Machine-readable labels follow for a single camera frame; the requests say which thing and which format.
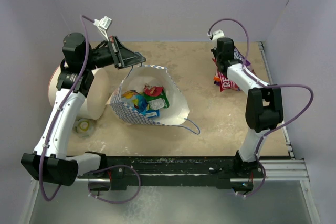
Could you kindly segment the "pink snack packet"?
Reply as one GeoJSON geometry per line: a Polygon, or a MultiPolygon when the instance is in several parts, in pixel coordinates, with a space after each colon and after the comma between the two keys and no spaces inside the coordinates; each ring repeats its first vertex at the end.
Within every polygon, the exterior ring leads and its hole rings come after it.
{"type": "MultiPolygon", "coordinates": [[[[232,65],[238,65],[240,68],[241,67],[241,64],[242,64],[242,61],[240,60],[233,60],[232,61],[233,63],[228,63],[227,66],[228,67],[231,67],[232,65]]],[[[254,70],[253,70],[253,67],[251,66],[251,68],[247,68],[249,71],[251,71],[253,74],[255,74],[254,70]]],[[[218,83],[214,83],[216,85],[219,85],[220,87],[220,91],[224,91],[226,89],[233,89],[233,90],[236,90],[236,91],[239,91],[240,90],[240,87],[233,81],[229,80],[226,76],[222,75],[218,70],[216,71],[216,74],[220,77],[220,82],[218,83]]]]}

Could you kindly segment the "blue checkered paper bag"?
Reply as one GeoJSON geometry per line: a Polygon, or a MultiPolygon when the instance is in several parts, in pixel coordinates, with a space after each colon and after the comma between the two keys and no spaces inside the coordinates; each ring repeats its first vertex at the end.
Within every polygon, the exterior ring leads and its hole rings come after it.
{"type": "Polygon", "coordinates": [[[192,122],[188,119],[190,109],[185,96],[171,78],[167,67],[164,66],[144,63],[132,66],[130,72],[112,93],[109,105],[119,119],[128,124],[176,126],[185,128],[196,135],[201,132],[198,126],[196,126],[196,131],[183,126],[186,121],[192,122]],[[167,109],[159,109],[159,117],[147,118],[121,100],[121,95],[130,90],[135,90],[143,96],[145,84],[164,88],[170,106],[167,109]]]}

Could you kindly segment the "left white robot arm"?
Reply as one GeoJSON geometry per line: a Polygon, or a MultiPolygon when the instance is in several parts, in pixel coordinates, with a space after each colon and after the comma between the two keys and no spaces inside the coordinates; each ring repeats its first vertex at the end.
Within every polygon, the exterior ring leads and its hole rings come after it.
{"type": "Polygon", "coordinates": [[[70,186],[87,172],[96,178],[108,172],[104,154],[88,152],[67,157],[72,127],[93,86],[93,70],[109,65],[123,69],[144,63],[146,58],[126,48],[116,36],[92,48],[81,33],[67,35],[62,52],[53,110],[41,139],[32,153],[22,155],[21,164],[35,180],[70,186]]]}

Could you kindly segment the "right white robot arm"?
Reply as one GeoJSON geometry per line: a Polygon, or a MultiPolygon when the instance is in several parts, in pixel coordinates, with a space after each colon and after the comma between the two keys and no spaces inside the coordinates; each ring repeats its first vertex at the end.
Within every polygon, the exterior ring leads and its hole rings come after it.
{"type": "Polygon", "coordinates": [[[233,161],[234,173],[238,177],[246,177],[253,169],[261,168],[258,163],[263,142],[284,119],[281,89],[257,78],[241,60],[234,57],[232,39],[213,36],[212,41],[214,47],[211,52],[218,72],[247,95],[245,120],[248,131],[233,161]]]}

